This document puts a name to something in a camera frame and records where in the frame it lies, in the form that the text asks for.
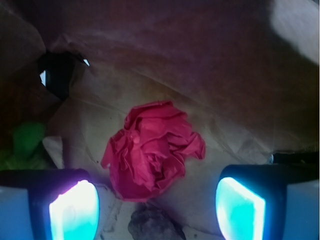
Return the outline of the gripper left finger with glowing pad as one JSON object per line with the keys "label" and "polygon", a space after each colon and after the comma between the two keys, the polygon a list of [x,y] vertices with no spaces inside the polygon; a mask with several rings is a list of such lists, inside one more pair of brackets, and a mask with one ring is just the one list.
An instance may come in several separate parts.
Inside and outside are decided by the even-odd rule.
{"label": "gripper left finger with glowing pad", "polygon": [[96,186],[84,169],[2,170],[2,240],[93,240],[100,217]]}

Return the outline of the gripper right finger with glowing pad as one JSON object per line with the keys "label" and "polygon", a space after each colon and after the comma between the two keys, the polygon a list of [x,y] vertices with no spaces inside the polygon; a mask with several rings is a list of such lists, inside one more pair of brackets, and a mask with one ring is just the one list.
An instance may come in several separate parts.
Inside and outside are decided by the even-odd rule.
{"label": "gripper right finger with glowing pad", "polygon": [[318,240],[318,164],[228,165],[215,208],[226,240]]}

